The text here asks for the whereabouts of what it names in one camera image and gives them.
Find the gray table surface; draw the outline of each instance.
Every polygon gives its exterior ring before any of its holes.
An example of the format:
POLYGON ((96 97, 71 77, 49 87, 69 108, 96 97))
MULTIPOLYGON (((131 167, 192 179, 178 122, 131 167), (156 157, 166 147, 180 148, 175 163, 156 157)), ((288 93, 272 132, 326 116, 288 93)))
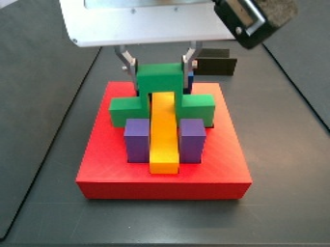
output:
MULTIPOLYGON (((133 45, 139 63, 176 62, 188 43, 133 45)), ((238 201, 87 200, 75 184, 108 81, 128 80, 112 47, 103 48, 65 117, 8 244, 330 243, 329 132, 263 46, 207 42, 238 57, 219 82, 250 173, 238 201)))

